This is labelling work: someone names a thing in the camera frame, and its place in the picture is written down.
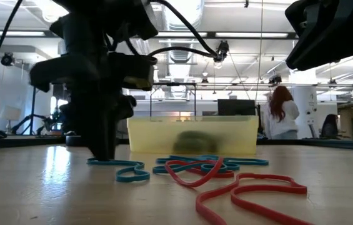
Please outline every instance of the plastic container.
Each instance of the plastic container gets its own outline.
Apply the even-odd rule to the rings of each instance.
[[[257,116],[132,117],[127,123],[135,153],[256,153]]]

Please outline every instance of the red hair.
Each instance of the red hair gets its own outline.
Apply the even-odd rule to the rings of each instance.
[[[273,95],[269,107],[271,109],[271,115],[274,118],[279,118],[279,122],[285,118],[286,114],[283,111],[283,103],[285,101],[292,101],[293,96],[285,86],[278,86]]]

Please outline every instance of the table surface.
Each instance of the table surface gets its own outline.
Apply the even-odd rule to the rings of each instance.
[[[149,182],[118,183],[119,167],[88,166],[85,148],[33,146],[0,149],[0,224],[208,224],[195,211],[198,193],[233,179],[214,179],[188,189],[168,175]],[[151,171],[155,158],[119,146],[117,159],[140,160]],[[242,198],[314,224],[353,224],[353,151],[308,146],[258,146],[269,166],[241,172],[280,174],[308,187],[307,196],[252,192]],[[198,176],[180,173],[188,181]],[[276,181],[243,181],[245,184]],[[275,224],[235,207],[228,194],[206,202],[228,224]]]

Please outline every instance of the white lampshade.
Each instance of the white lampshade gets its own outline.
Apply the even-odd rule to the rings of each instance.
[[[5,106],[4,110],[2,111],[0,118],[10,121],[18,121],[19,117],[21,116],[21,110],[12,107],[12,106]]]

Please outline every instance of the white column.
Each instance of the white column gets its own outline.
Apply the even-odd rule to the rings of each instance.
[[[316,71],[314,69],[291,71],[290,83],[315,84]],[[298,138],[312,138],[310,127],[313,127],[315,137],[318,138],[316,87],[293,87],[291,93],[300,112],[300,116],[296,119],[296,124],[299,128]]]

